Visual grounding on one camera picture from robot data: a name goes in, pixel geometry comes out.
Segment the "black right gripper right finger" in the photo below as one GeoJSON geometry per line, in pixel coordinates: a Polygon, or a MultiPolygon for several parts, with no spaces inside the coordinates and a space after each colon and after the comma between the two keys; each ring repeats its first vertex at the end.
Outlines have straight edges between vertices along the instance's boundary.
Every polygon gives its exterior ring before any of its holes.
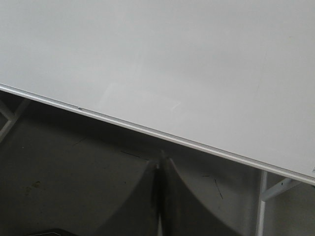
{"type": "Polygon", "coordinates": [[[240,203],[224,196],[218,179],[208,176],[214,186],[214,206],[225,210],[210,210],[186,185],[172,158],[161,152],[158,163],[158,208],[164,236],[242,236],[248,230],[248,217],[240,203]]]}

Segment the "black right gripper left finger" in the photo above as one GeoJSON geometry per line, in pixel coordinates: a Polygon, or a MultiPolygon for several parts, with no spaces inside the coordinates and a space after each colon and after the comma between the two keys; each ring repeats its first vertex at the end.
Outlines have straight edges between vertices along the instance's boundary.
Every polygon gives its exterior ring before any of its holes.
{"type": "Polygon", "coordinates": [[[158,234],[157,164],[148,162],[135,188],[94,236],[156,236],[158,234]]]}

